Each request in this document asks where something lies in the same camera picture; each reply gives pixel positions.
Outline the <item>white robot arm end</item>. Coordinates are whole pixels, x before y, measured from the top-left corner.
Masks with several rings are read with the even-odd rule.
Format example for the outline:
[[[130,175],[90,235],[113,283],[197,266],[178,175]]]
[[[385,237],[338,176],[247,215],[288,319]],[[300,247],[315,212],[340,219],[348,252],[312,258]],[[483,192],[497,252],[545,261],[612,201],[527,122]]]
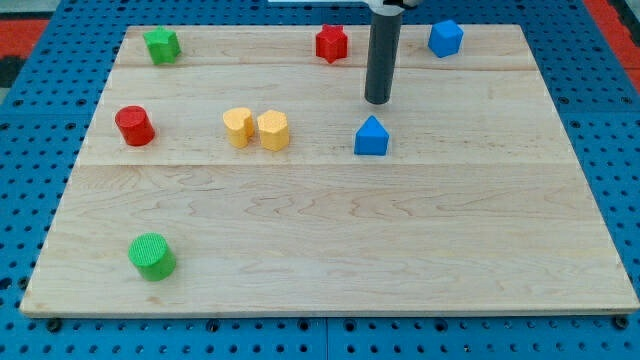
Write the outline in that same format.
[[[364,0],[370,10],[381,16],[397,16],[405,10],[414,9],[423,0]]]

